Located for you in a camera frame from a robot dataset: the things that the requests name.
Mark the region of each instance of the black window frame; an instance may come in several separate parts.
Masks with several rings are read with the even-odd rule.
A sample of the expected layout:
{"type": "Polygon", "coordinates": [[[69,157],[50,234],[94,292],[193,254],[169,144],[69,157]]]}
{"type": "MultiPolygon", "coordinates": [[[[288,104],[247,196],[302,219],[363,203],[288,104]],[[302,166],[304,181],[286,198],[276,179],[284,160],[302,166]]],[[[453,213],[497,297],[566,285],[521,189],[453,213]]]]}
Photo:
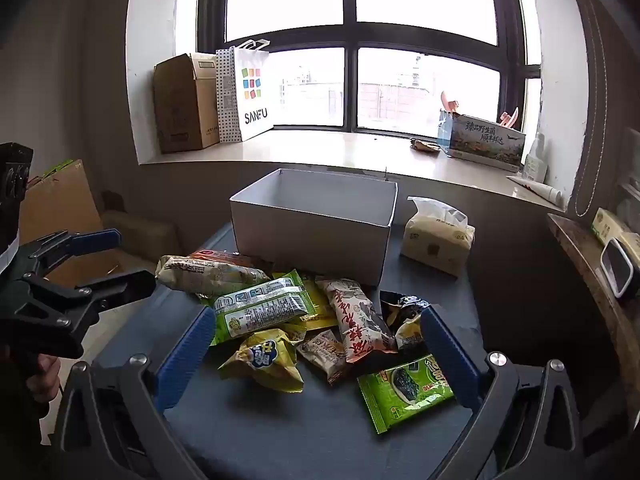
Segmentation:
{"type": "MultiPolygon", "coordinates": [[[[525,81],[540,78],[540,65],[527,65],[525,30],[520,0],[494,0],[497,45],[452,32],[394,23],[358,22],[356,0],[342,0],[343,23],[314,25],[261,33],[271,41],[269,52],[305,48],[344,48],[344,119],[341,126],[318,124],[278,124],[274,129],[331,130],[396,137],[415,134],[362,128],[358,126],[358,49],[362,47],[407,50],[420,54],[448,57],[484,66],[500,74],[498,110],[518,108],[514,128],[522,130],[525,81]]],[[[225,41],[226,0],[198,0],[197,48],[215,53],[217,49],[236,46],[251,39],[225,41]]]]}

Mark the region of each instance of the dark table surface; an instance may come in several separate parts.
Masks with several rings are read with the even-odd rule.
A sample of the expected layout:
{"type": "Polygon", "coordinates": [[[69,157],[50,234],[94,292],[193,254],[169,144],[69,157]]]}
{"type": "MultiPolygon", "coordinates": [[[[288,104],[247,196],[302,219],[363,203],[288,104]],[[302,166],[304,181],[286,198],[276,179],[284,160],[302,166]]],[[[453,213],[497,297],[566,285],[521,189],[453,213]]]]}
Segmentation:
{"type": "MultiPolygon", "coordinates": [[[[402,228],[392,229],[379,290],[413,294],[446,307],[451,320],[481,340],[473,293],[465,274],[455,279],[400,256],[402,228]]],[[[236,250],[228,224],[204,245],[236,250]]],[[[378,294],[367,291],[375,303],[378,294]]],[[[171,334],[193,309],[195,298],[158,286],[94,361],[123,364],[132,354],[149,354],[155,341],[171,334]]],[[[377,435],[355,378],[428,353],[373,355],[329,387],[319,368],[299,359],[301,394],[283,394],[251,379],[220,380],[218,366],[239,341],[210,348],[182,399],[164,412],[200,468],[211,478],[273,480],[344,478],[427,478],[460,436],[471,411],[454,399],[377,435]]]]}

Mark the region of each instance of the nutrition label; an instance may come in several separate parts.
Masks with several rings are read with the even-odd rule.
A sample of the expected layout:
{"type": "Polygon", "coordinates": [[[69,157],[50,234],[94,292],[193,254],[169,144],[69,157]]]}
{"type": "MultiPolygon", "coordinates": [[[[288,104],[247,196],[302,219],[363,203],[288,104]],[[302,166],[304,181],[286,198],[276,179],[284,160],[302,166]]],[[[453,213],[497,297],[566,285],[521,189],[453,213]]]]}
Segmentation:
{"type": "Polygon", "coordinates": [[[229,335],[233,338],[286,321],[300,314],[301,311],[305,312],[302,298],[299,294],[289,293],[286,296],[265,300],[254,306],[226,314],[225,322],[229,335]]]}

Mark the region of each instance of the human hand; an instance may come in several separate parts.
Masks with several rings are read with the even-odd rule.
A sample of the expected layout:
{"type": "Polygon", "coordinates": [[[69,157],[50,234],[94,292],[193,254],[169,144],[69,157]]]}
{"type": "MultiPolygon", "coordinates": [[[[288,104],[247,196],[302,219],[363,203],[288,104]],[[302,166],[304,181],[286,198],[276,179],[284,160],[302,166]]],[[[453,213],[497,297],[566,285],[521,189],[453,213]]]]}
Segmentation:
{"type": "Polygon", "coordinates": [[[41,373],[27,379],[27,388],[36,402],[50,402],[56,398],[60,387],[60,359],[46,354],[38,355],[41,373]]]}

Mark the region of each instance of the white windowsill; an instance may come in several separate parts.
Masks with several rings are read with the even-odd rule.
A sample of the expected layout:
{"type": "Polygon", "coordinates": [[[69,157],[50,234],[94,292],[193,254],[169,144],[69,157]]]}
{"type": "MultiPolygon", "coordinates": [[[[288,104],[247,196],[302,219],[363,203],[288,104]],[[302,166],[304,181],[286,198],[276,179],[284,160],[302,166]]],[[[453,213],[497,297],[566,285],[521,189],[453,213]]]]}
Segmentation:
{"type": "Polygon", "coordinates": [[[475,187],[560,211],[535,193],[508,180],[508,171],[412,150],[408,139],[326,132],[270,130],[245,142],[214,144],[194,152],[168,153],[147,164],[167,162],[275,162],[309,164],[414,176],[475,187]]]}

